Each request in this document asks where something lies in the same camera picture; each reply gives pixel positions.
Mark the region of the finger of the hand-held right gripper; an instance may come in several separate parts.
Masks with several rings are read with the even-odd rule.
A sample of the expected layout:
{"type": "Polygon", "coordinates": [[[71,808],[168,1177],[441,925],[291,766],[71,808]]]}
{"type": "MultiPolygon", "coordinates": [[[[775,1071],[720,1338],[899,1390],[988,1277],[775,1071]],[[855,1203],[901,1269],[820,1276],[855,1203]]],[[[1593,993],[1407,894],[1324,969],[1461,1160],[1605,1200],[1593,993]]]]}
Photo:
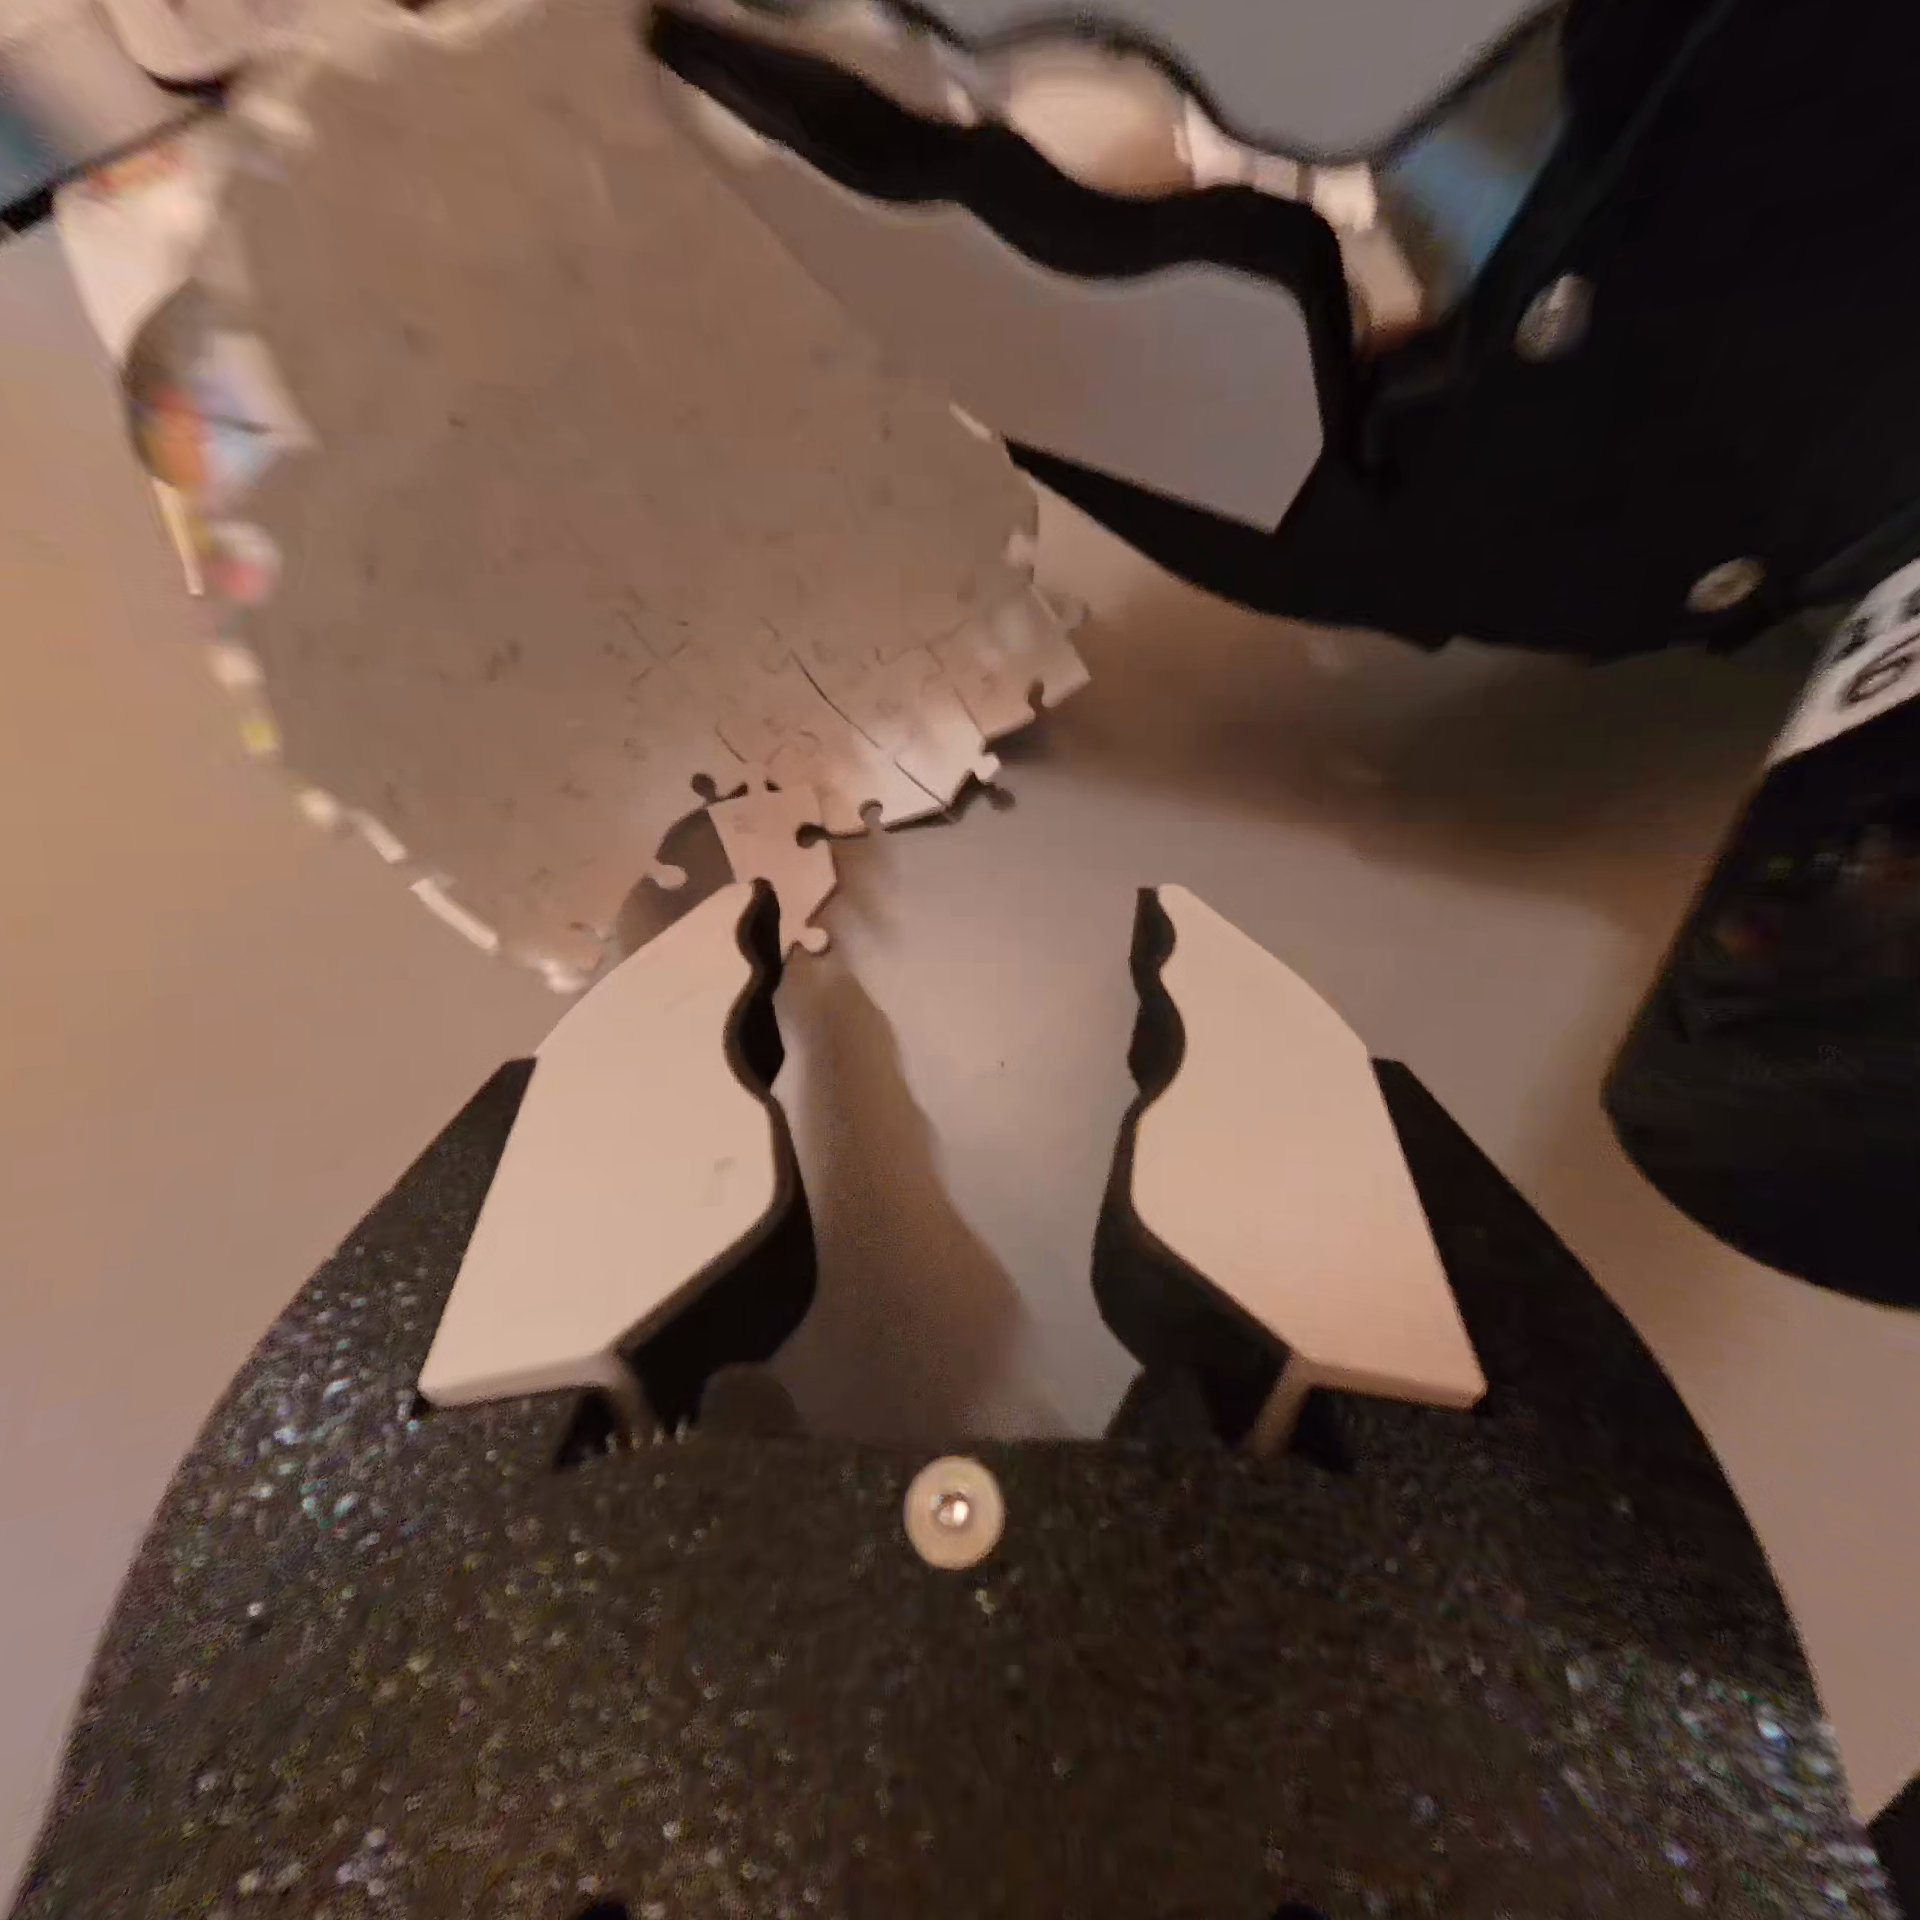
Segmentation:
{"type": "Polygon", "coordinates": [[[925,4],[657,4],[674,114],[877,344],[1044,453],[1376,453],[1422,318],[1380,149],[1224,127],[1163,61],[925,4]]]}
{"type": "Polygon", "coordinates": [[[1060,36],[1167,63],[1227,131],[1374,153],[1532,29],[1545,2],[934,2],[972,50],[1060,36]]]}

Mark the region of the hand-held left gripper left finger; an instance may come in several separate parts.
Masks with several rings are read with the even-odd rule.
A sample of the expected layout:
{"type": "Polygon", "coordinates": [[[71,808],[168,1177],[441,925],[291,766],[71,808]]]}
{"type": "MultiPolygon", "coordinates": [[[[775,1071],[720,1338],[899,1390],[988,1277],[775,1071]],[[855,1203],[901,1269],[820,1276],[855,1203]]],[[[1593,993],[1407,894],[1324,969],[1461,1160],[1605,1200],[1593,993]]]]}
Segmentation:
{"type": "Polygon", "coordinates": [[[595,1395],[694,1425],[804,1323],[817,1252],[774,1083],[779,906],[732,882],[620,962],[533,1058],[416,1379],[435,1412],[595,1395]]]}

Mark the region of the printed instruction sheet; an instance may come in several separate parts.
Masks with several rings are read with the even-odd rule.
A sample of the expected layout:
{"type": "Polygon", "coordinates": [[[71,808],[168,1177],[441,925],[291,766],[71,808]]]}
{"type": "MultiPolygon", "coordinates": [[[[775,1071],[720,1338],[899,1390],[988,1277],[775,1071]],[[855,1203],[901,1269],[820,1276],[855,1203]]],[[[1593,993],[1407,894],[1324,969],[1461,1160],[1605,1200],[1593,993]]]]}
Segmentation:
{"type": "Polygon", "coordinates": [[[179,289],[232,163],[228,83],[255,16],[228,2],[2,5],[4,231],[49,221],[121,362],[179,289]]]}

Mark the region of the assembled jigsaw puzzle sheet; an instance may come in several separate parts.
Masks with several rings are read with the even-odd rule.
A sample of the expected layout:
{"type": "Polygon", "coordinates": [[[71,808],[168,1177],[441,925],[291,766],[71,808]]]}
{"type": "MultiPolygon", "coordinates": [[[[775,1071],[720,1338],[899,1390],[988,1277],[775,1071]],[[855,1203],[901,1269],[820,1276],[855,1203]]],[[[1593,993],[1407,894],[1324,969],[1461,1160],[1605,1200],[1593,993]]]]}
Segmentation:
{"type": "Polygon", "coordinates": [[[243,751],[569,996],[703,815],[824,954],[835,844],[1087,682],[1037,500],[712,178],[635,4],[269,4],[129,438],[243,751]]]}

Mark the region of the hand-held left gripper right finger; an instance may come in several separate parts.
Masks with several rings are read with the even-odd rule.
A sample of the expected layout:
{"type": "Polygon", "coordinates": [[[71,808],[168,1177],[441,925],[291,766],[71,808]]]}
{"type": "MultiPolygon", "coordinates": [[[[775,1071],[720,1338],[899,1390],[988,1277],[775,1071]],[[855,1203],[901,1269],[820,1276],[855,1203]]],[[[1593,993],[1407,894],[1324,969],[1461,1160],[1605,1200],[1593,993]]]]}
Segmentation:
{"type": "Polygon", "coordinates": [[[1475,1410],[1485,1374],[1367,1045],[1175,882],[1139,888],[1127,974],[1091,1296],[1141,1379],[1257,1456],[1315,1394],[1475,1410]]]}

